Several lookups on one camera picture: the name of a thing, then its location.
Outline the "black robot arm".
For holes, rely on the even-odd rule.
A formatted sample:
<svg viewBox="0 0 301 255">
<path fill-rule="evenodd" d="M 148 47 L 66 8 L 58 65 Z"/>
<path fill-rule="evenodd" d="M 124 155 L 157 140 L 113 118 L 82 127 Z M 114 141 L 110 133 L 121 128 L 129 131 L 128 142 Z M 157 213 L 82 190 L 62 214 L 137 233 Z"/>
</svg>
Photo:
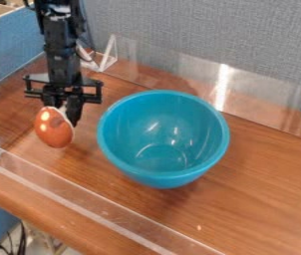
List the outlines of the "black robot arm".
<svg viewBox="0 0 301 255">
<path fill-rule="evenodd" d="M 81 0 L 23 0 L 37 13 L 45 36 L 49 72 L 27 75 L 26 96 L 41 99 L 46 107 L 59 109 L 66 104 L 66 116 L 76 126 L 82 118 L 85 103 L 104 101 L 105 83 L 84 76 L 78 40 L 86 32 Z"/>
</svg>

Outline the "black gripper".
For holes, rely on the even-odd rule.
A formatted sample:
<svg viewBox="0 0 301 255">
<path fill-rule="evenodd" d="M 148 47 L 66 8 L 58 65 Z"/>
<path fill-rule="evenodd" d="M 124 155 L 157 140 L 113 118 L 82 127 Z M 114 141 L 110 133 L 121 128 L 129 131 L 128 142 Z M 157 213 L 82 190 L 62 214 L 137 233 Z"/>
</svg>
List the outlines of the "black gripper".
<svg viewBox="0 0 301 255">
<path fill-rule="evenodd" d="M 104 101 L 105 83 L 81 76 L 73 85 L 62 85 L 50 81 L 47 73 L 23 77 L 27 98 L 41 99 L 46 107 L 59 108 L 68 101 L 66 115 L 76 127 L 82 118 L 84 104 L 100 104 Z"/>
</svg>

